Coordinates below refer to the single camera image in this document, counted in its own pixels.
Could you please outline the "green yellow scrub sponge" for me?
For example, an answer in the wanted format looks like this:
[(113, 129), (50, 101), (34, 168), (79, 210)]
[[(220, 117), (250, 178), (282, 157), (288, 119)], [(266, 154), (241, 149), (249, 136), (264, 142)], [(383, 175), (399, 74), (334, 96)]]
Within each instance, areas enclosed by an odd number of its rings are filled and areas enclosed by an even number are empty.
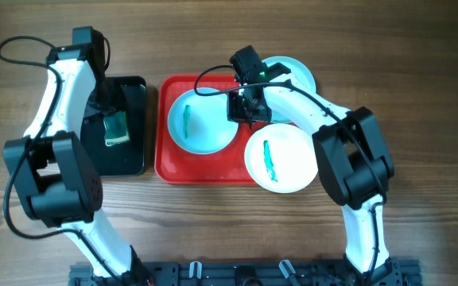
[(105, 126), (104, 141), (106, 146), (125, 143), (130, 140), (126, 113), (119, 111), (103, 119)]

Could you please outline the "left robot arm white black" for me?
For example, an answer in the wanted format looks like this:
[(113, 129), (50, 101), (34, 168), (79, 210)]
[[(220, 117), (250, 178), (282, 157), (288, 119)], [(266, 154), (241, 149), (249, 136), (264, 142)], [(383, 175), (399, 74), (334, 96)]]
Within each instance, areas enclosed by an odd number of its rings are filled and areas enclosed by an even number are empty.
[(89, 260), (93, 285), (151, 285), (153, 276), (102, 209), (105, 177), (138, 176), (146, 167), (146, 82), (108, 77), (104, 43), (50, 50), (37, 114), (3, 158), (6, 194), (47, 236), (68, 236)]

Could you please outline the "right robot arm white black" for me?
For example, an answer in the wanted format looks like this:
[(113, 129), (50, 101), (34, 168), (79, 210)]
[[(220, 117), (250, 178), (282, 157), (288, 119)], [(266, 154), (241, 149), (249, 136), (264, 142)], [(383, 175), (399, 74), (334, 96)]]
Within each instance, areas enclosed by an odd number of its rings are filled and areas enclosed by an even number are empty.
[(229, 117), (253, 123), (263, 106), (311, 137), (320, 182), (343, 210), (345, 258), (363, 284), (377, 283), (390, 259), (382, 211), (394, 163), (375, 115), (366, 107), (349, 110), (323, 99), (283, 64), (258, 60), (231, 66), (240, 86), (230, 93), (237, 110)]

